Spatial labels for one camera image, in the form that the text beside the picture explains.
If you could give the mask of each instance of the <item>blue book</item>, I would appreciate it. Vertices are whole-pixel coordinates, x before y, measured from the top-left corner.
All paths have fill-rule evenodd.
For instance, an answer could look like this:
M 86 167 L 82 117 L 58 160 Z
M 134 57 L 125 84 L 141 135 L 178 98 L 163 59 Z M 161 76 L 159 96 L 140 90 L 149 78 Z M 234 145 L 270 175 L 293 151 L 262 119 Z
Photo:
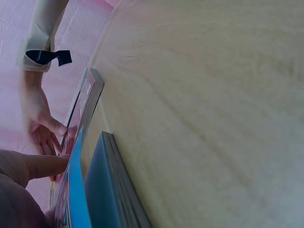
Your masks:
M 99 136 L 86 178 L 92 227 L 150 228 L 112 134 Z
M 55 228 L 150 228 L 113 136 L 99 136 L 85 181 L 80 129 L 59 190 Z
M 80 154 L 83 128 L 80 129 L 64 173 L 55 209 L 55 228 L 91 228 L 82 181 Z

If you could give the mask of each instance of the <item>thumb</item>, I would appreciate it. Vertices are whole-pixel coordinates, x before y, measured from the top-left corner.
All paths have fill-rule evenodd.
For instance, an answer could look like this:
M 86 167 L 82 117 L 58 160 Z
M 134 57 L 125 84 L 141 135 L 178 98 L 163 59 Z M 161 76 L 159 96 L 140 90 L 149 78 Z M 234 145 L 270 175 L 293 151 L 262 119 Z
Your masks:
M 48 128 L 52 133 L 60 136 L 64 136 L 67 132 L 67 127 L 55 120 L 49 113 L 45 113 L 42 116 L 41 124 Z

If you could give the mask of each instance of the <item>sleeve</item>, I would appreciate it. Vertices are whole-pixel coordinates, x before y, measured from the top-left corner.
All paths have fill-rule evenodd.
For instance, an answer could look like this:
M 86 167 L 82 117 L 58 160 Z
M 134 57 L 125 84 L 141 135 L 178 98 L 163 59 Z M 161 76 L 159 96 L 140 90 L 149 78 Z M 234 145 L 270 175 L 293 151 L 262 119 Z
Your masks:
M 26 56 L 29 50 L 54 51 L 54 39 L 69 0 L 36 0 L 27 36 L 21 41 L 17 66 L 28 71 L 47 72 L 51 63 L 41 65 Z

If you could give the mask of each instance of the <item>book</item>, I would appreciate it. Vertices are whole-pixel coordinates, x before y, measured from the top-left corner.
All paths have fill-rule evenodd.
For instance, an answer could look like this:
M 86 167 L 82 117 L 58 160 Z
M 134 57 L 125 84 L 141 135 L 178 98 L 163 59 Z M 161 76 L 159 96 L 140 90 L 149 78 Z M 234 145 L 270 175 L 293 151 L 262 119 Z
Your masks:
M 82 146 L 103 87 L 104 83 L 96 69 L 87 68 L 84 70 L 84 77 L 78 87 L 79 92 L 73 99 L 74 103 L 71 105 L 66 119 L 67 133 L 61 142 L 62 154 L 72 152 L 75 139 L 79 134 L 79 126 L 82 126 L 80 140 Z M 51 183 L 49 208 L 57 202 L 63 177 L 63 174 L 57 175 L 55 182 Z
M 54 228 L 91 228 L 81 175 L 80 153 L 83 128 L 73 147 L 55 209 Z
M 100 134 L 84 185 L 92 227 L 152 227 L 112 134 Z
M 82 133 L 83 127 L 63 174 L 54 228 L 151 228 L 110 133 L 100 134 L 83 182 Z

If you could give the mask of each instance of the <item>wooden table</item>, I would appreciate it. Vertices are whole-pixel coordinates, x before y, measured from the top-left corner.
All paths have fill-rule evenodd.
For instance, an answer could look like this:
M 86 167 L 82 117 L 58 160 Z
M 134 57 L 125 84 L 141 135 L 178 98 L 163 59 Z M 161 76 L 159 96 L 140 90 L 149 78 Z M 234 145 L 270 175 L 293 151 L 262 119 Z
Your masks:
M 89 63 L 155 227 L 304 227 L 304 1 L 123 0 Z

